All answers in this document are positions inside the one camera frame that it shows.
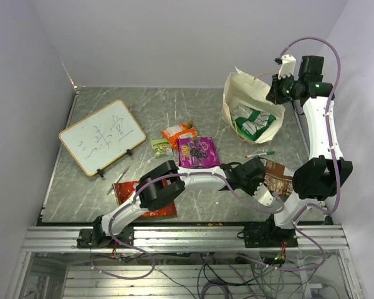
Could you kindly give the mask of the beige paper bag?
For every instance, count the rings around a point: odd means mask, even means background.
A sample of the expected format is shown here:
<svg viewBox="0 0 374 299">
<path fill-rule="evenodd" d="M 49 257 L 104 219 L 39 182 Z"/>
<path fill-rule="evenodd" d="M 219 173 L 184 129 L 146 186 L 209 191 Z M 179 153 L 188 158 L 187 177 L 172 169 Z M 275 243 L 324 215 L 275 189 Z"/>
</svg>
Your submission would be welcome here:
<svg viewBox="0 0 374 299">
<path fill-rule="evenodd" d="M 270 86 L 263 82 L 258 75 L 252 76 L 239 69 L 230 73 L 224 84 L 222 118 L 234 130 L 240 140 L 251 145 L 272 141 L 284 121 L 284 106 L 275 105 L 266 100 L 269 90 Z M 276 120 L 256 141 L 243 138 L 232 125 L 231 112 L 239 103 L 255 110 L 268 112 L 276 117 Z"/>
</svg>

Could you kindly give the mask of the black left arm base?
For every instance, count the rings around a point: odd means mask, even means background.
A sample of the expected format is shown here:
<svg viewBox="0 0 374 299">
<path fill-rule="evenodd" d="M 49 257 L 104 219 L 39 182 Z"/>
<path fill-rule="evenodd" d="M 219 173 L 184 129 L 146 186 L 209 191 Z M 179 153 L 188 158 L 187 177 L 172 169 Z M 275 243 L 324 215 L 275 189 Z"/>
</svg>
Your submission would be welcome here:
<svg viewBox="0 0 374 299">
<path fill-rule="evenodd" d="M 126 226 L 126 228 L 124 228 L 118 235 L 115 235 L 115 237 L 128 245 L 132 245 L 134 240 L 133 227 L 130 225 Z M 80 229 L 77 239 L 78 249 L 110 248 L 115 244 L 116 242 L 112 239 L 110 234 L 103 230 L 102 216 L 98 216 L 92 222 L 92 228 Z"/>
</svg>

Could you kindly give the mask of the dark green chips bag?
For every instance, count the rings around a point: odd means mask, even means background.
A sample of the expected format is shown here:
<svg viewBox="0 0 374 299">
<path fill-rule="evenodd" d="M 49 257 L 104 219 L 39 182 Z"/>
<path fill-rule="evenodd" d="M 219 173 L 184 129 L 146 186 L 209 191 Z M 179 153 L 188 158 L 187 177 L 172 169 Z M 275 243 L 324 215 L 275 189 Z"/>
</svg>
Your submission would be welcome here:
<svg viewBox="0 0 374 299">
<path fill-rule="evenodd" d="M 276 120 L 276 117 L 239 103 L 231 112 L 231 120 L 233 127 L 243 138 L 256 141 Z"/>
</svg>

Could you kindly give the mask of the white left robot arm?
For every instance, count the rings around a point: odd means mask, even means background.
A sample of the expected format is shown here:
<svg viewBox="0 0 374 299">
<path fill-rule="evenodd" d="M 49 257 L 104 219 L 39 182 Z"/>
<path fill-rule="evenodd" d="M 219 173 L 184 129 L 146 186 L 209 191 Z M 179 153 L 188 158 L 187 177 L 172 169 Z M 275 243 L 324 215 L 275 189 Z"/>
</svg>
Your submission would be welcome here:
<svg viewBox="0 0 374 299">
<path fill-rule="evenodd" d="M 182 192 L 190 189 L 244 191 L 263 206 L 271 206 L 274 198 L 264 184 L 265 167 L 253 158 L 244 164 L 222 163 L 207 169 L 177 167 L 166 161 L 140 178 L 135 191 L 118 208 L 99 216 L 93 222 L 92 242 L 110 246 L 116 235 L 148 211 L 171 204 Z"/>
</svg>

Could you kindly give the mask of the brown snack bag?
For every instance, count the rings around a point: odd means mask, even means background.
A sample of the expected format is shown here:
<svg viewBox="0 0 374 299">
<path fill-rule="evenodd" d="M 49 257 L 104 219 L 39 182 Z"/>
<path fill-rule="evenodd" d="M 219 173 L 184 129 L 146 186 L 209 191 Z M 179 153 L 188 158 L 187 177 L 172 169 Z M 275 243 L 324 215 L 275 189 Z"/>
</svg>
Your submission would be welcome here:
<svg viewBox="0 0 374 299">
<path fill-rule="evenodd" d="M 293 191 L 292 178 L 294 172 L 284 165 L 269 159 L 260 159 L 266 169 L 265 183 L 270 192 L 289 197 Z"/>
</svg>

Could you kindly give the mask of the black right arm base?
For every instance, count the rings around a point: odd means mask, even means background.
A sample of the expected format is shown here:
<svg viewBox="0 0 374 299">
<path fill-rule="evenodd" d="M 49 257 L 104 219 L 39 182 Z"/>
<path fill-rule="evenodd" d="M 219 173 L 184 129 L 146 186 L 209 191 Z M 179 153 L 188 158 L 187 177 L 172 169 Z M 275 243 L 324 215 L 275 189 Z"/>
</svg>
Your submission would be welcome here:
<svg viewBox="0 0 374 299">
<path fill-rule="evenodd" d="M 244 241 L 246 248 L 298 246 L 295 230 L 277 227 L 273 215 L 265 221 L 247 222 L 237 238 Z"/>
</svg>

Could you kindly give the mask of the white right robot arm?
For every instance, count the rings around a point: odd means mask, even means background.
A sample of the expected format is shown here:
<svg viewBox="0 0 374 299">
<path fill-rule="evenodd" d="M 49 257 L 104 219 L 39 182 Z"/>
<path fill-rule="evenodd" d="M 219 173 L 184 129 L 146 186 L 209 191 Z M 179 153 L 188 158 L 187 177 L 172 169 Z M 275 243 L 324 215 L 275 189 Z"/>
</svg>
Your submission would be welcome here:
<svg viewBox="0 0 374 299">
<path fill-rule="evenodd" d="M 266 99 L 276 105 L 298 101 L 307 122 L 309 159 L 294 172 L 293 192 L 284 210 L 274 216 L 275 225 L 262 231 L 263 241 L 273 247 L 284 240 L 282 229 L 291 229 L 298 218 L 319 201 L 340 194 L 340 188 L 353 171 L 343 157 L 333 119 L 333 85 L 323 81 L 321 56 L 303 56 L 299 74 L 294 76 L 296 59 L 284 54 L 275 59 L 280 69 L 272 76 Z"/>
</svg>

